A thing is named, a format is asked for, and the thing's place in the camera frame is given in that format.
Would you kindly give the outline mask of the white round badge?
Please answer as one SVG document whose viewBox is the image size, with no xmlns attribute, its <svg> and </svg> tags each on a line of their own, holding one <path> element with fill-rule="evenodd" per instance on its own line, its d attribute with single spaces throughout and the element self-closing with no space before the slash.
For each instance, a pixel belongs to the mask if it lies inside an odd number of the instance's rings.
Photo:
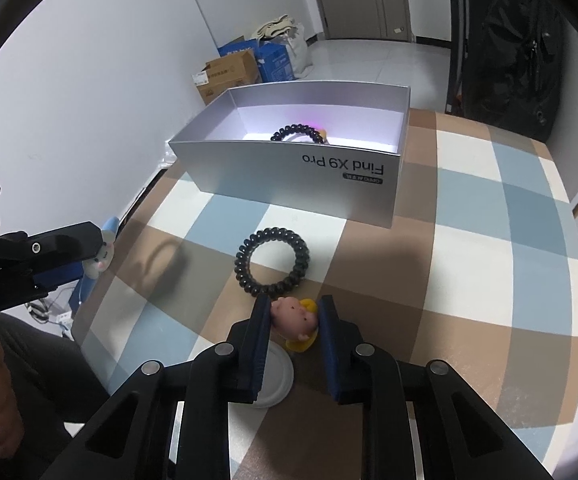
<svg viewBox="0 0 578 480">
<path fill-rule="evenodd" d="M 272 408 L 289 394 L 294 369 L 279 344 L 264 340 L 255 349 L 223 341 L 200 352 L 190 365 L 185 401 L 211 411 L 214 405 Z"/>
</svg>

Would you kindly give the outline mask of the pink pig toy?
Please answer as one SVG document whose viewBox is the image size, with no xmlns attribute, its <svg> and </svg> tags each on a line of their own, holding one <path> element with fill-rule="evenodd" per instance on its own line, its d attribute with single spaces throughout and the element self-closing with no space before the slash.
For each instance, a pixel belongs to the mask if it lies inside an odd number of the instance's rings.
<svg viewBox="0 0 578 480">
<path fill-rule="evenodd" d="M 289 351 L 303 353 L 317 338 L 318 305 L 314 300 L 279 297 L 270 304 L 270 318 Z"/>
</svg>

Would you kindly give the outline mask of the checkered tablecloth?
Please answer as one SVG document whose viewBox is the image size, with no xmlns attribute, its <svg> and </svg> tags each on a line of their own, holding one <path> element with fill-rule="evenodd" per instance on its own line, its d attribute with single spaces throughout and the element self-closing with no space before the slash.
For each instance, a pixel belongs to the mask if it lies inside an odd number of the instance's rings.
<svg viewBox="0 0 578 480">
<path fill-rule="evenodd" d="M 118 237 L 80 307 L 76 341 L 109 389 L 145 360 L 175 364 L 226 338 L 253 300 L 234 255 L 284 226 L 310 248 L 298 296 L 394 358 L 447 362 L 548 470 L 578 405 L 578 234 L 543 143 L 413 110 L 392 226 L 204 193 L 174 165 Z"/>
</svg>

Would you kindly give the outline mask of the brown cardboard box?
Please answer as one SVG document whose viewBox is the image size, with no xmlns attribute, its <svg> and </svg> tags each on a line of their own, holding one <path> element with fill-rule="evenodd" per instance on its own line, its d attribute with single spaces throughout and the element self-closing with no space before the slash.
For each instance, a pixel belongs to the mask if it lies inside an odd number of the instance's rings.
<svg viewBox="0 0 578 480">
<path fill-rule="evenodd" d="M 251 49 L 232 52 L 205 64 L 192 76 L 205 105 L 210 104 L 230 88 L 258 84 L 262 76 Z"/>
</svg>

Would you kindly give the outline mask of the silver phone box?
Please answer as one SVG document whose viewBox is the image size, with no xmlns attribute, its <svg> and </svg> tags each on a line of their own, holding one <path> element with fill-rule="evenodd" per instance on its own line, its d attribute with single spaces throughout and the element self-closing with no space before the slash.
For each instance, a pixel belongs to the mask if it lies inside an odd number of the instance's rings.
<svg viewBox="0 0 578 480">
<path fill-rule="evenodd" d="M 410 90 L 295 80 L 226 90 L 170 148 L 203 192 L 392 223 Z"/>
</svg>

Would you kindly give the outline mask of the blue cardboard box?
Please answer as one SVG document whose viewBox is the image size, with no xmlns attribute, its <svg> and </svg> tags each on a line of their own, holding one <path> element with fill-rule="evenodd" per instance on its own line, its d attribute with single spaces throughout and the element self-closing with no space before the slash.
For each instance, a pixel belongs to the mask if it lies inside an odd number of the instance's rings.
<svg viewBox="0 0 578 480">
<path fill-rule="evenodd" d="M 257 62 L 258 71 L 264 82 L 295 80 L 287 48 L 283 44 L 266 42 L 260 44 L 256 39 L 236 40 L 218 48 L 221 56 L 234 52 L 251 50 Z"/>
</svg>

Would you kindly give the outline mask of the beige cloth bag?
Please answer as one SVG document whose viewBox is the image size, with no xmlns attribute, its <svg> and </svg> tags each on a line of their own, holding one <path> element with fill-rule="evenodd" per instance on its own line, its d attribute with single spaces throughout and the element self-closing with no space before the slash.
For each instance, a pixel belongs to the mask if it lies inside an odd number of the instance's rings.
<svg viewBox="0 0 578 480">
<path fill-rule="evenodd" d="M 280 15 L 279 18 L 260 26 L 254 37 L 260 46 L 280 44 L 280 46 L 285 47 L 295 78 L 305 78 L 313 69 L 304 26 L 288 14 Z"/>
</svg>

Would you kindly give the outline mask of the black backpack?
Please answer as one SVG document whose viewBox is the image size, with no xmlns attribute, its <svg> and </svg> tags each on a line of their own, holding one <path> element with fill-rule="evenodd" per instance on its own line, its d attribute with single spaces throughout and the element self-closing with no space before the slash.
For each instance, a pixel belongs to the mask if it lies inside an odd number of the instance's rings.
<svg viewBox="0 0 578 480">
<path fill-rule="evenodd" d="M 545 142 L 561 96 L 564 26 L 549 0 L 469 0 L 464 116 Z"/>
</svg>

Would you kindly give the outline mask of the black metal stand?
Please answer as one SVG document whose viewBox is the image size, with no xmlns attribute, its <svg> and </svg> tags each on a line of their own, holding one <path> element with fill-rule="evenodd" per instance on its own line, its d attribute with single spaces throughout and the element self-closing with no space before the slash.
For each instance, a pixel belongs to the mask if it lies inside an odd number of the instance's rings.
<svg viewBox="0 0 578 480">
<path fill-rule="evenodd" d="M 450 4 L 450 58 L 445 113 L 459 115 L 460 91 L 468 41 L 469 0 L 449 0 Z"/>
</svg>

